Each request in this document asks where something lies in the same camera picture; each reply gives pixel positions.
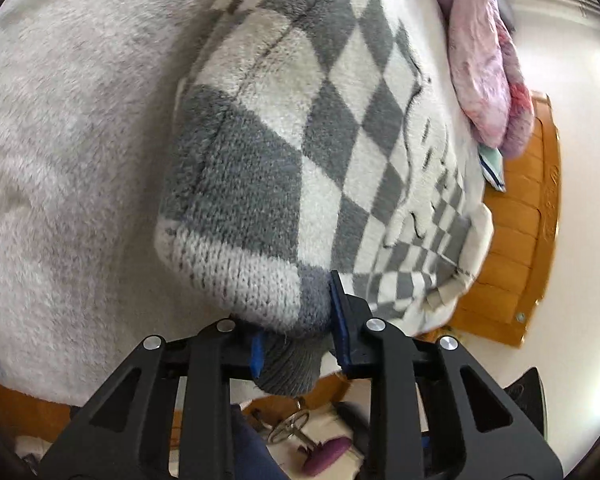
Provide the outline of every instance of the blue gripper pad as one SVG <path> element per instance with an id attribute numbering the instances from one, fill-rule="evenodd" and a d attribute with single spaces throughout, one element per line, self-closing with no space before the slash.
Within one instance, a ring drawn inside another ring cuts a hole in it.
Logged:
<path id="1" fill-rule="evenodd" d="M 251 340 L 251 376 L 253 379 L 260 377 L 264 368 L 264 332 L 259 330 Z"/>
<path id="2" fill-rule="evenodd" d="M 329 282 L 331 293 L 331 335 L 336 351 L 338 364 L 345 369 L 351 366 L 351 355 L 349 353 L 349 330 L 344 319 L 342 304 L 336 290 L 333 278 Z"/>

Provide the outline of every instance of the pink object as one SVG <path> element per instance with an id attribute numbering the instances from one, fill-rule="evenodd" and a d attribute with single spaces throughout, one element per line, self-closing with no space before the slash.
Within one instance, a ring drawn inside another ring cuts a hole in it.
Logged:
<path id="1" fill-rule="evenodd" d="M 520 156 L 534 112 L 511 36 L 496 0 L 454 0 L 449 18 L 449 65 L 462 110 L 478 142 Z"/>
<path id="2" fill-rule="evenodd" d="M 351 439 L 339 436 L 318 444 L 313 450 L 302 448 L 309 458 L 302 465 L 302 472 L 308 476 L 317 476 L 336 462 L 351 447 Z"/>

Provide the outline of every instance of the pink cloth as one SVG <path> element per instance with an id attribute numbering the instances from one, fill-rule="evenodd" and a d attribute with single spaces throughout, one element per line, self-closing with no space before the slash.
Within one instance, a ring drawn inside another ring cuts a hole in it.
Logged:
<path id="1" fill-rule="evenodd" d="M 454 0 L 448 38 L 451 77 L 475 139 L 506 158 L 522 155 L 534 111 L 497 1 Z"/>

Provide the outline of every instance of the checkered pattern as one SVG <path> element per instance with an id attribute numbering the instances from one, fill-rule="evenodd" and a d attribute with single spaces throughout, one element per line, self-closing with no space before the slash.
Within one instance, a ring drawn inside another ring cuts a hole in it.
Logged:
<path id="1" fill-rule="evenodd" d="M 222 17 L 181 102 L 182 160 L 161 206 L 170 241 L 157 245 L 194 286 L 212 288 L 224 306 L 260 325 L 299 334 L 324 326 L 330 269 L 347 292 L 392 319 L 458 261 L 467 228 L 461 177 L 431 79 L 410 45 L 410 11 L 401 16 L 390 5 L 212 6 Z M 399 236 L 388 243 L 391 226 Z M 203 238 L 195 242 L 198 254 L 201 247 L 208 253 L 202 261 L 191 253 L 191 232 Z M 223 267 L 227 247 L 240 253 Z M 263 280 L 239 278 L 243 269 L 231 267 L 254 254 L 250 272 L 274 275 L 268 296 L 256 300 L 241 296 L 243 283 Z M 227 272 L 218 286 L 202 270 L 211 260 L 214 273 Z M 300 277 L 297 305 L 289 303 L 293 275 Z M 275 287 L 290 289 L 279 313 Z M 258 302 L 267 308 L 254 315 Z"/>

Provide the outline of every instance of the checkered blanket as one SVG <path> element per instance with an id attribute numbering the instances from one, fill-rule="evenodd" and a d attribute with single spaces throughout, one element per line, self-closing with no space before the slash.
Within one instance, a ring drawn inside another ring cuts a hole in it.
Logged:
<path id="1" fill-rule="evenodd" d="M 320 345 L 306 338 L 328 325 L 330 269 L 394 319 L 458 262 L 462 179 L 410 44 L 413 12 L 216 0 L 180 86 L 155 246 L 194 288 L 284 336 L 267 339 L 270 392 L 317 378 Z"/>

